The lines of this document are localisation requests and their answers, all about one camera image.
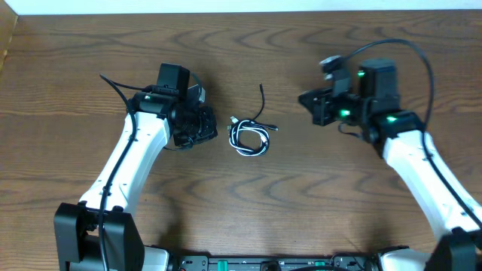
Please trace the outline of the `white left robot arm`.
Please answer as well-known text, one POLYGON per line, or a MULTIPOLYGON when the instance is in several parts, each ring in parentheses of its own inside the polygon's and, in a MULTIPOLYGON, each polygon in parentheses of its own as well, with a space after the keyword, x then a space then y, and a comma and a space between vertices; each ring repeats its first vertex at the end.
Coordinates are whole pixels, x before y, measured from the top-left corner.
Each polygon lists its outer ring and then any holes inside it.
POLYGON ((123 97, 127 116, 103 170, 78 203, 62 203, 53 218, 61 270, 176 270, 167 250, 144 245, 134 216, 161 151, 190 150, 217 136, 206 91, 189 69, 163 63, 155 84, 123 97))

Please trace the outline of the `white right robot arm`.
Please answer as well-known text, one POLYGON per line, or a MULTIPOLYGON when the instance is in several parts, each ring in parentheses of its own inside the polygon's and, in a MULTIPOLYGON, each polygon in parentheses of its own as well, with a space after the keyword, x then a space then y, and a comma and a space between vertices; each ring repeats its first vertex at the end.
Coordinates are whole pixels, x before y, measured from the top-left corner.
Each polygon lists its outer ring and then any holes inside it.
POLYGON ((397 68, 390 59, 368 59, 352 91, 341 56, 321 61, 331 86, 309 90, 298 101, 313 123, 357 126, 357 138, 372 145, 407 185, 437 240, 431 253, 398 246, 365 259, 364 270, 479 270, 481 206, 443 161, 419 116, 401 107, 397 68))

